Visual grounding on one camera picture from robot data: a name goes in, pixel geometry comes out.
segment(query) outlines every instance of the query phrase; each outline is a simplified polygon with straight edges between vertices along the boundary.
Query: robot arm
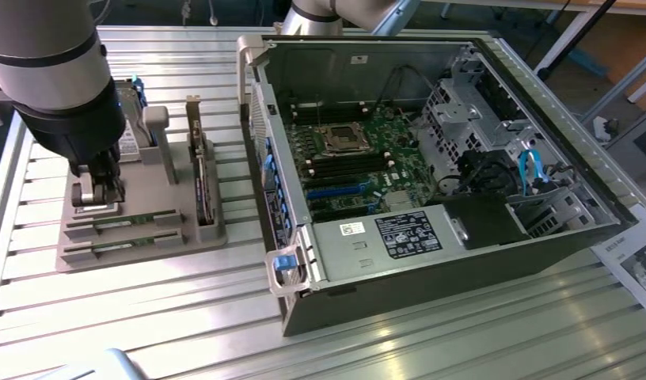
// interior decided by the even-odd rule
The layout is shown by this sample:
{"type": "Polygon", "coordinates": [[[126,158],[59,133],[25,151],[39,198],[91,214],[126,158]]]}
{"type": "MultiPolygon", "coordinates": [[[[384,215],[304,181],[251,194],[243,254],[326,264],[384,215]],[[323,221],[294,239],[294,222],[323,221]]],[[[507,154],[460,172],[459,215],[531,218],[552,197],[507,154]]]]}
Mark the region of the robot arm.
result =
{"type": "Polygon", "coordinates": [[[0,0],[0,86],[38,143],[69,160],[74,206],[122,201],[125,118],[85,1],[0,0]]]}
{"type": "Polygon", "coordinates": [[[282,34],[340,35],[343,18],[374,35],[392,36],[418,5],[418,0],[292,0],[282,34]]]}

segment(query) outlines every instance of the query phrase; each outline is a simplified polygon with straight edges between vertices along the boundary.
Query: aluminum table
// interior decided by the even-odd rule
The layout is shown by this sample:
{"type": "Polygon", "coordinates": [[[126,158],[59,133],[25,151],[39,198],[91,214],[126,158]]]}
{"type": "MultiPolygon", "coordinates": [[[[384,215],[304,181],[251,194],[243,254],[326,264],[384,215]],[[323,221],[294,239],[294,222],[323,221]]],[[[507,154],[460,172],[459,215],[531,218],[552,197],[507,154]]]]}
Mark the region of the aluminum table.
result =
{"type": "Polygon", "coordinates": [[[586,251],[538,275],[282,338],[236,114],[235,39],[251,32],[270,30],[99,29],[114,76],[141,76],[150,105],[170,110],[172,141],[184,96],[200,95],[220,249],[55,273],[67,165],[14,119],[0,168],[0,378],[118,348],[149,378],[646,379],[646,311],[586,251]]]}

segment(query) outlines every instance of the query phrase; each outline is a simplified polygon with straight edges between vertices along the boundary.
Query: floor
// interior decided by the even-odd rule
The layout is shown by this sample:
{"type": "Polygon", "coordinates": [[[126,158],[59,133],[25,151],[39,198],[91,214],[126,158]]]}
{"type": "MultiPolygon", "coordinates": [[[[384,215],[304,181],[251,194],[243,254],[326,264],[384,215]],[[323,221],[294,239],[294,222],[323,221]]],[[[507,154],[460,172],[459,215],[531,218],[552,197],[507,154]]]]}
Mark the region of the floor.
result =
{"type": "MultiPolygon", "coordinates": [[[[282,19],[287,6],[283,0],[214,0],[219,25],[270,25],[282,19]]],[[[407,24],[408,29],[486,29],[496,31],[524,57],[536,38],[540,37],[526,61],[536,64],[552,42],[558,31],[542,23],[546,11],[532,9],[498,9],[487,6],[452,6],[446,20],[439,17],[440,3],[423,2],[407,24]]],[[[93,5],[97,14],[101,3],[93,5]]],[[[191,17],[187,25],[208,25],[206,2],[191,2],[191,17]]],[[[180,25],[180,2],[167,0],[123,0],[117,2],[105,21],[106,25],[180,25]]],[[[548,87],[575,114],[582,114],[608,91],[612,84],[606,78],[584,70],[566,59],[547,79],[548,87]]],[[[623,96],[614,99],[600,112],[606,119],[615,118],[626,128],[642,115],[642,110],[623,96]]],[[[6,128],[0,128],[0,157],[6,128]]]]}

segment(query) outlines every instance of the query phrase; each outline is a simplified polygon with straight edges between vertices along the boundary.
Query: power supply label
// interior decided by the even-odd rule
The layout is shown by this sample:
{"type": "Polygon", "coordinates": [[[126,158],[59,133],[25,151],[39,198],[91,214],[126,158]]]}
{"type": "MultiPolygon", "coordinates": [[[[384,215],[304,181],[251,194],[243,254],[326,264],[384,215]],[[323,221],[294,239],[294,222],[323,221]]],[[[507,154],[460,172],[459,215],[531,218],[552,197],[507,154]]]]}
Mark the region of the power supply label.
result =
{"type": "Polygon", "coordinates": [[[423,211],[374,220],[383,246],[394,259],[442,249],[423,211]]]}

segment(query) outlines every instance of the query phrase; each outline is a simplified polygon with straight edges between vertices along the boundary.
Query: motherboard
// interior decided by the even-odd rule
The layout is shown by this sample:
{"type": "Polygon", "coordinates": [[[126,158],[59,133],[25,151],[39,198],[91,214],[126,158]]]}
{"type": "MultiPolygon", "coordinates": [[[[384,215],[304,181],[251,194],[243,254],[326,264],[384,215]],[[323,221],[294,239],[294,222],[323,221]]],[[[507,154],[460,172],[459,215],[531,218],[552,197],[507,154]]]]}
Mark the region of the motherboard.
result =
{"type": "Polygon", "coordinates": [[[286,127],[314,222],[408,210],[435,190],[432,168],[398,109],[366,120],[286,127]]]}

